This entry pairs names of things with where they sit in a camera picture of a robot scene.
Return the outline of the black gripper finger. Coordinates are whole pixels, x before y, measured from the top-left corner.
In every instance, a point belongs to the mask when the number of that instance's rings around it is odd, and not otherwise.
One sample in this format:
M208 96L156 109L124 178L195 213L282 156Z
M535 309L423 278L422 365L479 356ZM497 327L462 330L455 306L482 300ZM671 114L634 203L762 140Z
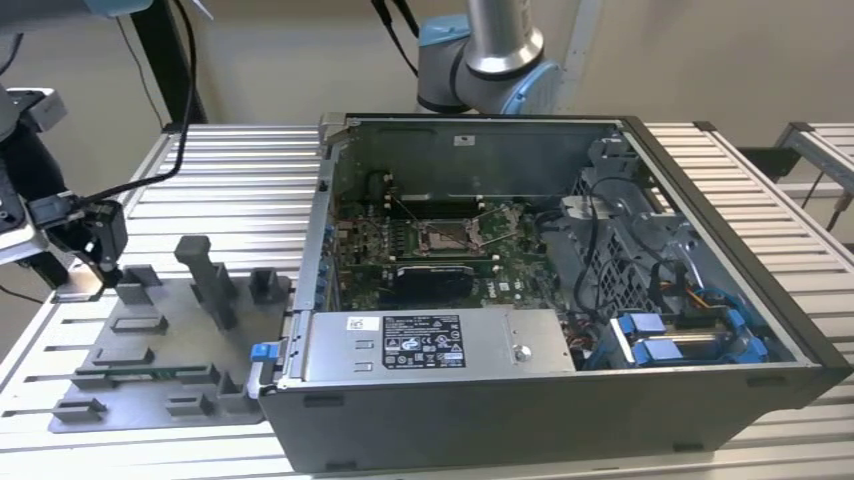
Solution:
M123 205L115 200L99 200L82 212L72 229L72 252L104 287L114 288L123 276L119 259L128 242Z
M51 290L68 282L68 270L51 251L30 256L30 268L35 271Z

